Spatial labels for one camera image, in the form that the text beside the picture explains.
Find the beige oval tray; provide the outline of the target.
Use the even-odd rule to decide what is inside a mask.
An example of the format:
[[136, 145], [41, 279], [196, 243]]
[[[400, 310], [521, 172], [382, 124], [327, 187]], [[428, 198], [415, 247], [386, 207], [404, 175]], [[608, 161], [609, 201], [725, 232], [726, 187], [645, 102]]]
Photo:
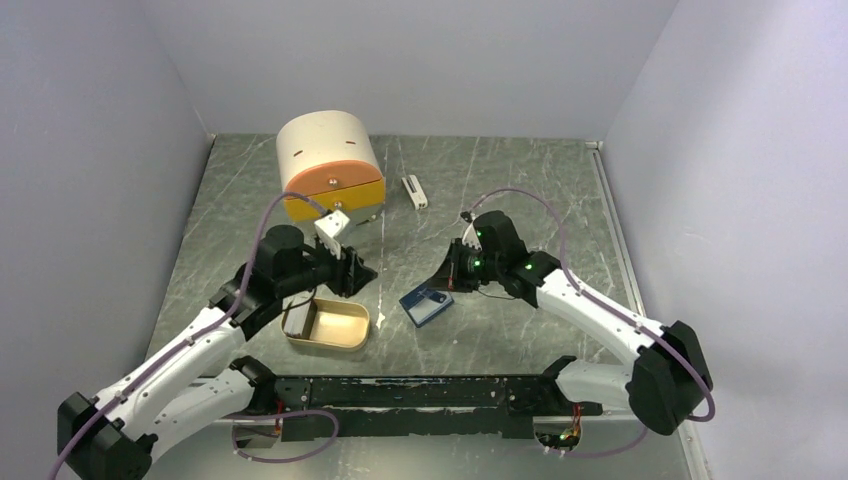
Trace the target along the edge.
[[[289, 337], [283, 332], [290, 343], [344, 352], [359, 350], [366, 343], [370, 330], [370, 314], [363, 305], [320, 298], [310, 300], [314, 303], [311, 331], [302, 338]], [[282, 316], [282, 331], [287, 308]]]

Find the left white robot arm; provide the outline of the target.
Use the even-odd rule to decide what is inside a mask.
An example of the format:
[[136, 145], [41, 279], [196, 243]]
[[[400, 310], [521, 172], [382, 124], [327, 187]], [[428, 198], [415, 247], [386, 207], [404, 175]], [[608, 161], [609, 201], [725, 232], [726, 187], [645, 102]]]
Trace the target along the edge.
[[261, 229], [234, 278], [175, 338], [99, 393], [62, 402], [49, 476], [67, 465], [82, 479], [141, 479], [164, 453], [219, 419], [282, 421], [289, 413], [277, 398], [277, 376], [251, 356], [193, 383], [286, 313], [287, 299], [320, 286], [350, 298], [377, 276], [325, 229], [314, 245], [291, 225]]

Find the stack of credit cards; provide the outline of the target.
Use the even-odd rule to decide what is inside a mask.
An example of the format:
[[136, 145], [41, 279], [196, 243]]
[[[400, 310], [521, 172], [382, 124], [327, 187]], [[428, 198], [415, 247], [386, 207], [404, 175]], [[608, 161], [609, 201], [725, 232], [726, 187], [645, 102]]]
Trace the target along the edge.
[[314, 303], [307, 300], [290, 305], [285, 312], [283, 332], [293, 338], [302, 338], [311, 331], [314, 321]]

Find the blue leather card holder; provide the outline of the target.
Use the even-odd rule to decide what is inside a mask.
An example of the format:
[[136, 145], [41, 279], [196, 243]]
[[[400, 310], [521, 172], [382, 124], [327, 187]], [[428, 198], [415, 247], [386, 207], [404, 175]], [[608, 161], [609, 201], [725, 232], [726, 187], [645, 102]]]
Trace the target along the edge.
[[416, 328], [431, 322], [446, 309], [454, 299], [449, 292], [431, 289], [421, 284], [399, 299], [399, 304]]

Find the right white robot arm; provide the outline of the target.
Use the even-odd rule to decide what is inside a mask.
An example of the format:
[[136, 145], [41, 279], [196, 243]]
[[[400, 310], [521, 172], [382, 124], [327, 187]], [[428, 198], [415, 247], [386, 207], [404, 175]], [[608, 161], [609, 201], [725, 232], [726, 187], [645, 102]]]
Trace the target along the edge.
[[544, 251], [529, 250], [512, 220], [496, 210], [453, 239], [427, 287], [469, 293], [490, 283], [515, 299], [571, 322], [618, 364], [568, 360], [551, 366], [539, 391], [550, 413], [575, 403], [626, 408], [650, 431], [670, 435], [707, 401], [713, 382], [695, 331], [626, 309], [580, 281]]

